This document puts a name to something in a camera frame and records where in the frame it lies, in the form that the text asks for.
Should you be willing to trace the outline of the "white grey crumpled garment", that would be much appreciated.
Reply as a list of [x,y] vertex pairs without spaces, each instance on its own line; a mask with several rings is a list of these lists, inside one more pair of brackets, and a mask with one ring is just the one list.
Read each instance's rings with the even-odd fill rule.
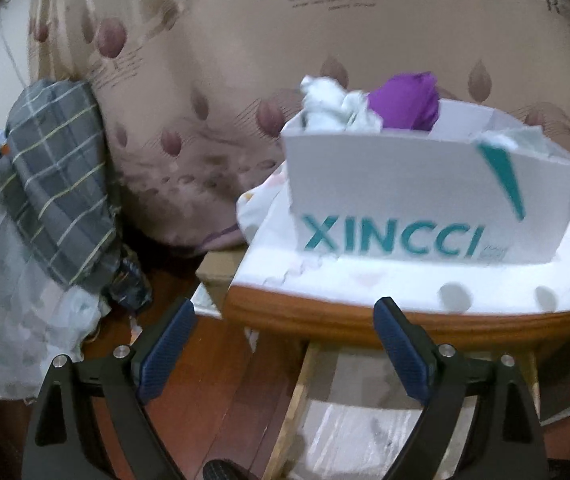
[[300,90],[300,119],[305,132],[382,131],[382,118],[370,108],[366,92],[347,91],[335,79],[324,76],[305,76]]

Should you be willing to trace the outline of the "beige leaf pattern curtain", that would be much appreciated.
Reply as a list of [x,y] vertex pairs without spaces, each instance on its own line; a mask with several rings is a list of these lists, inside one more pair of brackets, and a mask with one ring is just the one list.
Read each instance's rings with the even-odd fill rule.
[[570,151],[570,0],[32,0],[29,32],[32,78],[91,84],[126,218],[172,246],[239,240],[308,75],[430,72]]

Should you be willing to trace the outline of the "dark crumpled plastic bag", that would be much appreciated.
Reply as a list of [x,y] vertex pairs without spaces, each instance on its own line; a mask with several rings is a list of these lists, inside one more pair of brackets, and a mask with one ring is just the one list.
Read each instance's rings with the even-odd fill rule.
[[102,289],[102,296],[109,307],[132,314],[151,306],[154,290],[135,254],[127,254],[122,258],[114,278]]

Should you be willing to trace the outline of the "wooden nightstand with white top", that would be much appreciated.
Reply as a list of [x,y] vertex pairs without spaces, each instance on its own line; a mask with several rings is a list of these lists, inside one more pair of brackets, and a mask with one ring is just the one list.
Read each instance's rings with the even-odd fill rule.
[[257,330],[375,347],[373,306],[390,297],[434,341],[465,350],[570,339],[570,223],[549,263],[456,266],[297,252],[283,188],[222,302]]

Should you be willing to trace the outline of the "white XINCCI shoe box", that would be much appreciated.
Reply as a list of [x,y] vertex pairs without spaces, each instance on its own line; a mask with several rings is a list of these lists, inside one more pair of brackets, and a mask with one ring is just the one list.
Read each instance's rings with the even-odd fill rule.
[[570,153],[509,152],[476,133],[527,126],[444,100],[429,132],[285,126],[298,246],[307,252],[459,263],[546,263],[570,222]]

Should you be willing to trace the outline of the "light grey underwear garment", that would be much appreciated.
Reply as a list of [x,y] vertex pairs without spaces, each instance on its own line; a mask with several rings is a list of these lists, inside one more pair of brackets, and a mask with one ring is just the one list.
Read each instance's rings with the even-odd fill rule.
[[476,133],[478,144],[502,148],[505,151],[522,151],[538,155],[554,155],[555,144],[543,133],[540,126],[524,126],[502,130],[486,130]]

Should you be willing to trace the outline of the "small white cardboard box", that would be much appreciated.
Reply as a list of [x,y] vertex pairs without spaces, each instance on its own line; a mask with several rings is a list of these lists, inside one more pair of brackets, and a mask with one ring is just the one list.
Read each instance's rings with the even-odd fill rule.
[[222,307],[230,284],[245,257],[242,246],[220,252],[208,252],[196,270],[199,284],[193,293],[195,312],[208,318],[222,320]]

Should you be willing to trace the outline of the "grey plaid cloth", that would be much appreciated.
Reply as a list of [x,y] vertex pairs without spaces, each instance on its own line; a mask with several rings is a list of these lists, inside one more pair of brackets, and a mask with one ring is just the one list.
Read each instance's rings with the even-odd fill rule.
[[6,124],[0,198],[47,274],[100,292],[120,263],[105,130],[85,81],[41,79]]

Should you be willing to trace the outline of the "white translucent fabric pile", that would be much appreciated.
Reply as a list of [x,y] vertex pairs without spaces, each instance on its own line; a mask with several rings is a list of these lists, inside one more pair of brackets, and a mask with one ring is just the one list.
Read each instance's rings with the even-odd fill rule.
[[[9,176],[0,161],[0,180]],[[0,399],[34,398],[58,354],[82,360],[82,342],[109,311],[99,295],[106,273],[82,286],[53,280],[24,242],[0,194]]]

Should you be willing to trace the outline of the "open wooden drawer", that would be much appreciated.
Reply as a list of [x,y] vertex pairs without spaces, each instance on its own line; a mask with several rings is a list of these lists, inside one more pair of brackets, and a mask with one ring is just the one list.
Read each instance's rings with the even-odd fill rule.
[[264,479],[380,479],[422,407],[385,352],[312,342]]

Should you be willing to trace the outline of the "purple garment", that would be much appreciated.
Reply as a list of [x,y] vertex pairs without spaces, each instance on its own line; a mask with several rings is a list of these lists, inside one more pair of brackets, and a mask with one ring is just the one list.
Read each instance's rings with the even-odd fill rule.
[[436,85],[432,73],[397,74],[368,94],[368,106],[384,129],[429,132],[439,118]]

